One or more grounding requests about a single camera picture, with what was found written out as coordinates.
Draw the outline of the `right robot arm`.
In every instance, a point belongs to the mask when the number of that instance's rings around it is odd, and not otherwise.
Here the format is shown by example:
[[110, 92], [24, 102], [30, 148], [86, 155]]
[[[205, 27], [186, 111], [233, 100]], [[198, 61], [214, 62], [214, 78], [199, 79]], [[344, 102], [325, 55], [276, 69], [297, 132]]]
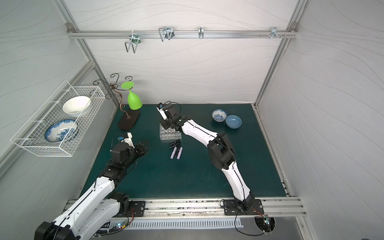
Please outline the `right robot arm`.
[[207, 147], [212, 164], [227, 178], [238, 209], [243, 213], [249, 211], [255, 201], [255, 196], [239, 171], [234, 147], [228, 135], [224, 132], [212, 132], [200, 126], [192, 118], [182, 115], [180, 111], [176, 110], [172, 102], [159, 103], [157, 110], [162, 117], [160, 123], [164, 129], [171, 128], [181, 132]]

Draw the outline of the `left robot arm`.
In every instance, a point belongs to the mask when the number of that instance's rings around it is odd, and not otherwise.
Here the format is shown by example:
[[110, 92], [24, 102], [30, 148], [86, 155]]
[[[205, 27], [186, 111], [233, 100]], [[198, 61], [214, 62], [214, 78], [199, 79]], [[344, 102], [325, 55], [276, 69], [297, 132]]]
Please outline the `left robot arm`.
[[148, 142], [135, 146], [122, 142], [112, 149], [112, 158], [90, 188], [52, 222], [43, 222], [36, 240], [89, 240], [112, 217], [134, 215], [128, 195], [115, 193], [138, 158], [148, 153]]

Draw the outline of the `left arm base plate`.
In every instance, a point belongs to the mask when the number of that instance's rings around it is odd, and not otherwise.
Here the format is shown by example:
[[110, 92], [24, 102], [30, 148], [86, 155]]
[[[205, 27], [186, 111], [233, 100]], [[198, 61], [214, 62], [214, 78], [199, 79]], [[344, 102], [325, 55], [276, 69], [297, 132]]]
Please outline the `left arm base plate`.
[[127, 217], [143, 217], [146, 207], [145, 201], [125, 201], [121, 202], [120, 213]]

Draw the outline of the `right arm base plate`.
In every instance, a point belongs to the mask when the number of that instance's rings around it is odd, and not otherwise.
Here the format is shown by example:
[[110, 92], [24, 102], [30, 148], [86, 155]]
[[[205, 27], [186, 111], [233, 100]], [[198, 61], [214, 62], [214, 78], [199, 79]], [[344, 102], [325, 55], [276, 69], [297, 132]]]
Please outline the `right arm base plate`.
[[260, 199], [255, 199], [248, 210], [241, 210], [240, 205], [234, 199], [220, 201], [221, 208], [224, 209], [226, 216], [262, 216], [264, 208]]

